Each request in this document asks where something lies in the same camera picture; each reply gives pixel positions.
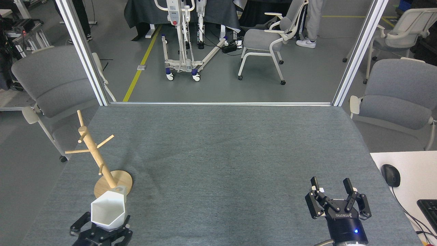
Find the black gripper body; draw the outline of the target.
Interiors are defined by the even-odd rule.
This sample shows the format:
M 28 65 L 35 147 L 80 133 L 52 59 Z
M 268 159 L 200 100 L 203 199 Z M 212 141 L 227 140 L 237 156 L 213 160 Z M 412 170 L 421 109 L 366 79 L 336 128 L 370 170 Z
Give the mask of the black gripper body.
M 79 234 L 73 246 L 111 246 L 111 243 L 118 238 L 119 235 L 116 231 L 108 232 L 100 228 L 89 229 Z
M 368 244 L 365 230 L 358 218 L 356 209 L 339 213 L 328 209 L 326 211 L 326 220 L 334 245 Z

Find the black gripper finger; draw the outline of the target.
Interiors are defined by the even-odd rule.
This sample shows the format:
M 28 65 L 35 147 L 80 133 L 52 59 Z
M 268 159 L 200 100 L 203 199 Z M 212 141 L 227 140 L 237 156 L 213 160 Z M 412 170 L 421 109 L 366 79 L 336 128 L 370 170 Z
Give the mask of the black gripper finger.
M 70 226 L 70 235 L 78 236 L 82 235 L 82 237 L 87 237 L 94 239 L 96 237 L 96 224 L 91 223 L 91 228 L 89 230 L 81 232 L 81 229 L 84 225 L 91 221 L 91 213 L 85 212 L 79 219 L 76 220 L 75 223 Z
M 129 229 L 128 222 L 130 220 L 130 215 L 127 215 L 124 223 L 118 229 L 114 230 L 113 242 L 122 238 L 122 241 L 115 243 L 115 245 L 127 245 L 132 237 L 132 230 Z
M 343 184 L 346 192 L 348 193 L 348 198 L 346 199 L 347 205 L 344 210 L 348 213 L 351 212 L 354 203 L 357 202 L 359 208 L 358 217 L 360 219 L 370 218 L 372 214 L 366 195 L 359 193 L 356 188 L 352 186 L 349 178 L 345 178 L 343 180 Z
M 311 191 L 305 196 L 305 200 L 311 217 L 316 219 L 323 216 L 328 208 L 333 209 L 334 212 L 338 212 L 338 205 L 324 194 L 324 189 L 319 186 L 317 178 L 312 177 L 310 182 Z

